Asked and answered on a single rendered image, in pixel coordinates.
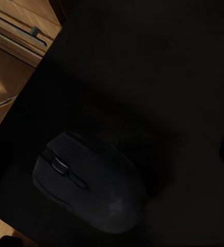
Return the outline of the mouse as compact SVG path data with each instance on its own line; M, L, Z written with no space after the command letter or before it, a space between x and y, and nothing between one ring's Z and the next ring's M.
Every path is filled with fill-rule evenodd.
M103 232L134 227L147 206L147 190L137 169L98 135L69 131L51 140L39 155L33 183L50 200Z

